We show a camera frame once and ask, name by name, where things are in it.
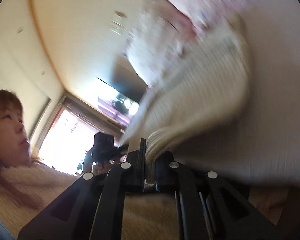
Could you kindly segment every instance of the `woman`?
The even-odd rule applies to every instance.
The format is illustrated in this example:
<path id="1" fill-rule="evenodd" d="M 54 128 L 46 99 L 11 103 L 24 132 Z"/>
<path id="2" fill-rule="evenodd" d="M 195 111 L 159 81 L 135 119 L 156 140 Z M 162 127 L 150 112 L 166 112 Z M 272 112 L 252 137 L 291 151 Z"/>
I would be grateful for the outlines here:
<path id="1" fill-rule="evenodd" d="M 17 239 L 75 179 L 31 157 L 22 104 L 14 93 L 0 90 L 0 240 Z M 173 200 L 126 197 L 122 239 L 178 239 Z"/>

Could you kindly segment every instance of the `bangs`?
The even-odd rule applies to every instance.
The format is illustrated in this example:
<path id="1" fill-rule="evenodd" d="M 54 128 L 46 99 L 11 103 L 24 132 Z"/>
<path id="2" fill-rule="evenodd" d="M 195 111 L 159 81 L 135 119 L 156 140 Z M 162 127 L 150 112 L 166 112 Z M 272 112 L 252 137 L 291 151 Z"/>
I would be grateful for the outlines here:
<path id="1" fill-rule="evenodd" d="M 23 114 L 23 107 L 17 95 L 7 90 L 0 90 L 0 110 L 6 110 L 10 105 Z"/>

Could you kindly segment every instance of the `silver screw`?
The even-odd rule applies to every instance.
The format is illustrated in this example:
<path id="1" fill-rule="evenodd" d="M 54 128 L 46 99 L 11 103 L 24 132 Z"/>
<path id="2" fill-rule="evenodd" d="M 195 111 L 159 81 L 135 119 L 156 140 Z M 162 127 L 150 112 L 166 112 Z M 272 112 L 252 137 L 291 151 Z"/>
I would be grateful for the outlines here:
<path id="1" fill-rule="evenodd" d="M 131 167 L 130 163 L 121 163 L 121 168 L 123 168 L 123 169 L 128 169 L 130 167 Z"/>
<path id="2" fill-rule="evenodd" d="M 171 168 L 173 168 L 173 169 L 176 169 L 176 168 L 179 167 L 179 163 L 177 163 L 177 162 L 171 162 L 171 163 L 169 163 L 169 166 L 170 166 Z"/>
<path id="3" fill-rule="evenodd" d="M 218 174 L 217 174 L 215 171 L 209 171 L 209 172 L 208 172 L 208 177 L 209 177 L 210 179 L 215 179 L 215 178 L 218 177 Z"/>
<path id="4" fill-rule="evenodd" d="M 91 172 L 86 172 L 82 177 L 85 180 L 89 180 L 93 178 L 93 174 Z"/>

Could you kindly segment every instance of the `woman's hair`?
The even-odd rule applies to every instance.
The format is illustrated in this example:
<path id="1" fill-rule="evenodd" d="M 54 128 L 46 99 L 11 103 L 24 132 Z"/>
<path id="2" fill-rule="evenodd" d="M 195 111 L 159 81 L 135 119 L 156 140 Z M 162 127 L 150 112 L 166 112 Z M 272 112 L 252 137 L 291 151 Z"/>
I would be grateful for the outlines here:
<path id="1" fill-rule="evenodd" d="M 8 90 L 0 90 L 0 110 L 3 111 L 6 110 L 11 104 L 17 110 L 19 110 L 21 114 L 23 114 L 23 107 L 18 96 L 15 93 L 10 92 Z M 41 163 L 40 158 L 37 155 L 32 156 L 31 161 L 33 163 Z M 18 191 L 11 183 L 9 183 L 3 176 L 1 176 L 1 174 L 0 174 L 0 185 L 3 186 L 6 190 L 8 190 L 11 194 L 13 194 L 13 196 L 20 204 L 23 204 L 31 208 L 39 207 L 38 203 L 40 201 L 35 200 L 31 196 Z"/>

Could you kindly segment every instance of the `beige ceiling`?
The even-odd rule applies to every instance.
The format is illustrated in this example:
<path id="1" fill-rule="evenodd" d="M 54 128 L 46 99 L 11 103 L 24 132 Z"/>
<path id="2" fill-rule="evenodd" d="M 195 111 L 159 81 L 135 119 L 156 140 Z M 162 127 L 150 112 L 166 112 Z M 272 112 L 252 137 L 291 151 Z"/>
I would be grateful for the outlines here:
<path id="1" fill-rule="evenodd" d="M 120 57 L 141 0 L 31 0 L 35 22 L 65 89 L 97 107 L 100 78 L 139 98 L 146 85 Z M 115 11 L 126 15 L 122 36 L 110 30 Z"/>

